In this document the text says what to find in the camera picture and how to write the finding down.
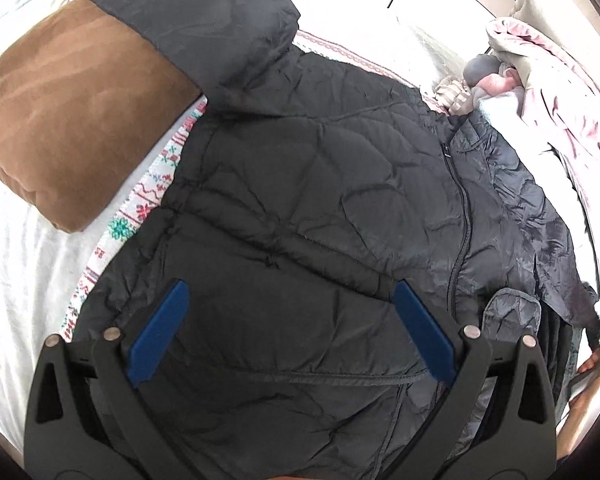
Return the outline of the person right hand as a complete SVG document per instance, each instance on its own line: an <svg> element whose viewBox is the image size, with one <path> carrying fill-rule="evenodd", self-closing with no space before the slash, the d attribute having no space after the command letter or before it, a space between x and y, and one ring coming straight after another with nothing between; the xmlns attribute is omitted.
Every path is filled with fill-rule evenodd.
<svg viewBox="0 0 600 480"><path fill-rule="evenodd" d="M566 446L568 453L576 446L580 427L588 407L597 391L600 390L600 348L596 349L578 368L578 372L588 374L586 376L588 381L581 391L569 401L569 415L559 434L559 440Z"/></svg>

